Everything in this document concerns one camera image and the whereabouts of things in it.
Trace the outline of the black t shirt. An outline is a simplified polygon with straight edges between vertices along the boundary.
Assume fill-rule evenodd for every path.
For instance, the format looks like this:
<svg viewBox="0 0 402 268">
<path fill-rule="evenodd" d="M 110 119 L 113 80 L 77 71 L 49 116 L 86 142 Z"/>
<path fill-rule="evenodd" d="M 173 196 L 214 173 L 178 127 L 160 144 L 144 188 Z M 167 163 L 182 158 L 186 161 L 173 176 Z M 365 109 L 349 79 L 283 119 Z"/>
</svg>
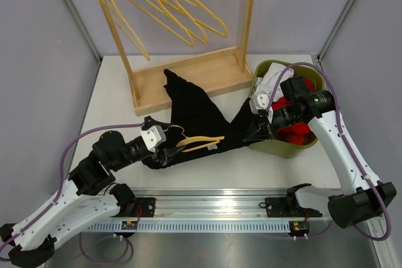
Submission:
<svg viewBox="0 0 402 268">
<path fill-rule="evenodd" d="M 166 77 L 164 88 L 171 99 L 170 123 L 182 126 L 188 137 L 225 136 L 215 149 L 209 150 L 205 147 L 189 153 L 178 153 L 173 158 L 171 166 L 251 144 L 251 142 L 243 141 L 254 117 L 249 98 L 243 102 L 235 118 L 229 122 L 201 87 L 186 81 L 168 69 L 165 69 L 163 73 Z M 166 135 L 168 134 L 181 134 L 181 130 L 175 127 L 170 128 Z M 142 163 L 150 168 L 151 158 L 142 160 Z"/>
</svg>

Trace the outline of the red t shirt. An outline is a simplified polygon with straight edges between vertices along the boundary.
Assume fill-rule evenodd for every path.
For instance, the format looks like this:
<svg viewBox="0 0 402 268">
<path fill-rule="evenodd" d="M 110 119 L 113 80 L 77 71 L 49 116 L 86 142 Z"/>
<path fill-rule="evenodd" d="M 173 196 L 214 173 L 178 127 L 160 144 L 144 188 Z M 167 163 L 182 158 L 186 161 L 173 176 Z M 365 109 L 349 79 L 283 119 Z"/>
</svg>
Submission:
<svg viewBox="0 0 402 268">
<path fill-rule="evenodd" d="M 307 77 L 303 77 L 304 82 L 307 86 L 307 88 L 311 91 L 311 92 L 315 92 L 315 85 L 314 83 L 312 83 Z"/>
<path fill-rule="evenodd" d="M 290 102 L 284 97 L 279 98 L 276 102 L 273 102 L 273 110 L 278 110 L 284 107 L 288 107 Z M 308 144 L 308 137 L 311 134 L 310 128 L 304 123 L 299 122 L 293 124 L 290 127 L 280 129 L 277 131 L 278 139 L 280 141 L 288 142 L 295 145 L 306 145 Z"/>
</svg>

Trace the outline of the white t shirt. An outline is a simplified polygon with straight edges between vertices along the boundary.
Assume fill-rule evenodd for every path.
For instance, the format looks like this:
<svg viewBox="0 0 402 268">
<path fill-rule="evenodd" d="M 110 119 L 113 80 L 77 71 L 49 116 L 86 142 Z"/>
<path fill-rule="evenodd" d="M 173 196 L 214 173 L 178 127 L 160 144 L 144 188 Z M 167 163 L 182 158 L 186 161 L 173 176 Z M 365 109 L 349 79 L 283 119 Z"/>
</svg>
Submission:
<svg viewBox="0 0 402 268">
<path fill-rule="evenodd" d="M 256 83 L 253 88 L 253 95 L 266 94 L 269 98 L 271 98 L 278 77 L 285 67 L 285 65 L 280 63 L 271 63 L 265 74 L 256 78 Z M 293 76 L 294 70 L 288 69 L 282 76 L 280 83 Z M 282 97 L 283 93 L 281 92 L 281 87 L 279 84 L 274 95 L 274 102 Z"/>
</svg>

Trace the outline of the yellow hanger of black shirt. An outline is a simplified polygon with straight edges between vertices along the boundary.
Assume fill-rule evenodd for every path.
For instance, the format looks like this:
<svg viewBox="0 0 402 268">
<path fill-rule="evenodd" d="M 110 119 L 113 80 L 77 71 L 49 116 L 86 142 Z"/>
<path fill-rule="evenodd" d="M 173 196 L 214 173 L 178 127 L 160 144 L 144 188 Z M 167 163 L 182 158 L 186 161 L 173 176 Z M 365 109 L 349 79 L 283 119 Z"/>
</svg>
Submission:
<svg viewBox="0 0 402 268">
<path fill-rule="evenodd" d="M 167 129 L 170 128 L 178 128 L 181 130 L 181 135 L 183 139 L 176 144 L 176 147 L 184 147 L 182 152 L 189 153 L 192 151 L 196 151 L 205 147 L 213 146 L 225 139 L 225 136 L 217 136 L 217 137 L 207 137 L 207 136 L 192 136 L 188 137 L 185 135 L 185 129 L 182 126 L 172 125 L 168 126 Z"/>
</svg>

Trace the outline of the yellow hanger of orange shirt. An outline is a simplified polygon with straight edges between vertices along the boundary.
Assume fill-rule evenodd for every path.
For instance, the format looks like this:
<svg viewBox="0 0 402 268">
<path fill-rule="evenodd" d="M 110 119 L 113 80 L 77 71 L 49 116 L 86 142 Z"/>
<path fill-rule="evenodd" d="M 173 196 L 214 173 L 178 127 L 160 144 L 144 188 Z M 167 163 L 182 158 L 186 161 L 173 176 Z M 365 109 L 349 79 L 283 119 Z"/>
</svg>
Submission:
<svg viewBox="0 0 402 268">
<path fill-rule="evenodd" d="M 144 46 L 141 39 L 137 36 L 136 32 L 132 29 L 131 25 L 127 22 L 116 2 L 114 0 L 96 1 L 102 8 L 107 22 L 111 21 L 114 26 L 117 26 L 117 28 L 136 47 L 140 54 L 142 54 L 145 59 L 150 60 L 146 47 Z"/>
</svg>

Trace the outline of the yellow hanger of front red shirt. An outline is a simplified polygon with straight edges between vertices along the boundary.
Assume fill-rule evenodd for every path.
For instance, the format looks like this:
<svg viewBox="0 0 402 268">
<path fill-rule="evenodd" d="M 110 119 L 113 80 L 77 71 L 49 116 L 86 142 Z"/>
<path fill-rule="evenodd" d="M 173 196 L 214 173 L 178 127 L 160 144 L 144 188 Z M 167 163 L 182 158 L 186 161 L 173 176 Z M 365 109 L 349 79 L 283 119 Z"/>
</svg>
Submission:
<svg viewBox="0 0 402 268">
<path fill-rule="evenodd" d="M 142 12 L 155 20 L 162 27 L 175 35 L 178 39 L 190 47 L 195 46 L 194 38 L 174 15 L 171 13 L 162 0 L 128 0 Z"/>
</svg>

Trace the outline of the yellow hanger of red shirt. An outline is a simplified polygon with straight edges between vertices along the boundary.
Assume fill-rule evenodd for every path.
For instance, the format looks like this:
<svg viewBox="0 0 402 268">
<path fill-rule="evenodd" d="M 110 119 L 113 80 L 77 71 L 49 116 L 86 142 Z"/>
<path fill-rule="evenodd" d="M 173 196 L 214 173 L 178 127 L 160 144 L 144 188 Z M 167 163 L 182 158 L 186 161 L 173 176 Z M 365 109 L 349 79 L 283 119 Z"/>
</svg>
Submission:
<svg viewBox="0 0 402 268">
<path fill-rule="evenodd" d="M 175 23 L 177 26 L 179 26 L 184 33 L 188 36 L 187 38 L 181 35 L 180 33 L 176 32 L 173 28 L 168 26 L 166 23 L 163 22 L 162 19 L 158 18 L 155 16 L 151 11 L 148 11 L 146 8 L 142 7 L 138 2 L 135 0 L 129 0 L 134 4 L 137 8 L 142 10 L 144 13 L 146 13 L 149 17 L 153 18 L 157 23 L 165 27 L 167 30 L 169 30 L 171 33 L 173 33 L 176 37 L 181 39 L 183 42 L 185 42 L 187 45 L 194 47 L 195 42 L 194 40 L 197 39 L 203 44 L 207 44 L 209 42 L 208 36 L 204 30 L 205 24 L 201 22 L 200 20 L 194 18 L 181 4 L 180 1 L 185 1 L 190 3 L 191 5 L 194 6 L 199 6 L 202 9 L 206 10 L 206 12 L 211 13 L 211 10 L 209 10 L 203 3 L 201 3 L 199 0 L 143 0 L 144 2 L 148 3 L 152 8 L 153 11 L 159 12 L 160 14 L 164 15 L 166 18 L 171 20 L 173 23 Z M 191 29 L 187 28 L 185 25 L 183 25 L 173 14 L 174 12 L 182 14 L 184 17 L 186 17 L 189 22 L 194 24 L 199 32 L 202 34 L 201 36 L 197 35 L 194 33 Z"/>
<path fill-rule="evenodd" d="M 195 46 L 194 38 L 174 15 L 171 13 L 162 0 L 128 0 L 142 12 L 155 20 L 162 27 L 175 35 L 178 39 L 190 47 Z"/>
</svg>

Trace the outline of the yellow hanger of white shirt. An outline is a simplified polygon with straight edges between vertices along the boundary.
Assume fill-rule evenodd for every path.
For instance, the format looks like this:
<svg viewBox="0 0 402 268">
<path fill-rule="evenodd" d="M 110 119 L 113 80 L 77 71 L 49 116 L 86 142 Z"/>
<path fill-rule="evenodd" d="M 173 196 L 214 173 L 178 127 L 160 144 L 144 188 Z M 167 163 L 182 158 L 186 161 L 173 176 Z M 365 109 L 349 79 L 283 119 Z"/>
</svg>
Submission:
<svg viewBox="0 0 402 268">
<path fill-rule="evenodd" d="M 188 31 L 194 38 L 198 39 L 200 42 L 203 44 L 207 45 L 209 40 L 208 36 L 205 33 L 205 29 L 208 29 L 212 33 L 215 33 L 223 38 L 227 38 L 229 35 L 227 26 L 221 20 L 218 16 L 216 16 L 204 3 L 202 3 L 200 0 L 160 0 L 161 3 L 164 5 L 164 7 L 168 6 L 172 10 L 186 16 L 188 19 L 190 19 L 194 24 L 196 24 L 199 28 L 200 31 L 203 33 L 204 38 L 199 37 L 196 35 L 193 31 Z M 204 23 L 202 20 L 197 19 L 193 15 L 191 15 L 185 7 L 182 5 L 182 3 L 187 3 L 192 7 L 195 8 L 200 8 L 202 9 L 205 13 L 207 13 L 212 19 L 214 19 L 221 27 L 221 31 L 217 30 L 216 28 L 211 27 L 207 23 Z"/>
</svg>

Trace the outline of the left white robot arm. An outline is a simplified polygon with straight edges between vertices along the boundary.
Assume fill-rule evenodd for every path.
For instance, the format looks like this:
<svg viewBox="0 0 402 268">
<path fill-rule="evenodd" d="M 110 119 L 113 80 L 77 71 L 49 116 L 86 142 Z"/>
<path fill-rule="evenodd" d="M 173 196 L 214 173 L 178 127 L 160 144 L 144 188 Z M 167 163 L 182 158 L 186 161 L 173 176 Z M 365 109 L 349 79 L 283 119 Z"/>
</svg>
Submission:
<svg viewBox="0 0 402 268">
<path fill-rule="evenodd" d="M 165 166 L 185 149 L 180 143 L 163 148 L 165 141 L 160 126 L 141 131 L 129 142 L 118 131 L 103 133 L 49 200 L 23 221 L 1 227 L 4 245 L 11 246 L 6 261 L 16 267 L 39 267 L 87 227 L 137 212 L 132 189 L 116 183 L 113 173 L 148 158 Z"/>
</svg>

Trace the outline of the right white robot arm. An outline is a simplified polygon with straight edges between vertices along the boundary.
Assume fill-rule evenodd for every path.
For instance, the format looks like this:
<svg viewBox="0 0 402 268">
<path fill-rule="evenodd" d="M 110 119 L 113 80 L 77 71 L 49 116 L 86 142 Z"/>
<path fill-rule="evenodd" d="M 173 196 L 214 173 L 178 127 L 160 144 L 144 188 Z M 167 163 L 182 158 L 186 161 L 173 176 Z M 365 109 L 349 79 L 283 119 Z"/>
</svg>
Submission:
<svg viewBox="0 0 402 268">
<path fill-rule="evenodd" d="M 301 76 L 289 78 L 280 86 L 290 105 L 270 112 L 268 95 L 253 95 L 249 104 L 255 121 L 245 140 L 274 139 L 278 130 L 304 122 L 320 141 L 341 187 L 339 193 L 310 184 L 291 187 L 285 200 L 286 211 L 300 215 L 307 208 L 313 209 L 330 215 L 341 228 L 384 214 L 396 196 L 396 188 L 391 182 L 382 182 L 365 162 L 336 109 L 331 92 L 312 92 Z"/>
</svg>

